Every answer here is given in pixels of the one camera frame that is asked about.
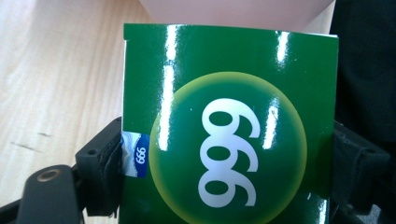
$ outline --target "green booklet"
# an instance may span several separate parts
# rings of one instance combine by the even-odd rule
[[[327,223],[338,39],[125,24],[120,223]]]

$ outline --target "green paper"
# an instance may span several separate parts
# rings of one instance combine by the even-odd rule
[[[126,24],[124,38],[122,130],[149,145],[123,152],[140,176],[120,223],[328,222],[336,37]]]

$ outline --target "screw hole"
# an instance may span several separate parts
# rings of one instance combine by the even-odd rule
[[[50,180],[55,179],[56,177],[58,177],[58,175],[61,173],[60,170],[55,169],[55,170],[48,170],[46,172],[41,173],[38,177],[37,177],[37,181],[39,182],[47,182]]]
[[[98,152],[98,150],[96,150],[96,149],[90,149],[90,150],[88,151],[88,155],[93,156],[93,155],[95,155],[97,152]]]

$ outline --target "small 999 sticker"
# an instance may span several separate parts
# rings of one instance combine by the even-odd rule
[[[132,177],[145,177],[149,159],[149,135],[121,132],[122,172]]]

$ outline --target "wooden table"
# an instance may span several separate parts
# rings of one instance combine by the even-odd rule
[[[332,9],[304,31],[328,33]],[[138,0],[0,2],[0,206],[121,116],[125,22],[151,19]]]

